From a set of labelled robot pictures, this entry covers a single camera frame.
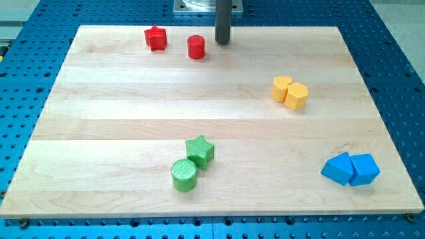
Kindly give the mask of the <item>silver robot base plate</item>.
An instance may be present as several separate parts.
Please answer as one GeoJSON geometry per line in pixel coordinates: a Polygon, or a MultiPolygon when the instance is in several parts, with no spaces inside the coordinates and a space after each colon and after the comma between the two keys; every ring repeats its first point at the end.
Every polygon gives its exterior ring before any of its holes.
{"type": "MultiPolygon", "coordinates": [[[[233,13],[243,13],[243,1],[231,0],[233,13]]],[[[173,12],[181,15],[192,13],[214,13],[216,9],[215,0],[174,0],[173,12]]]]}

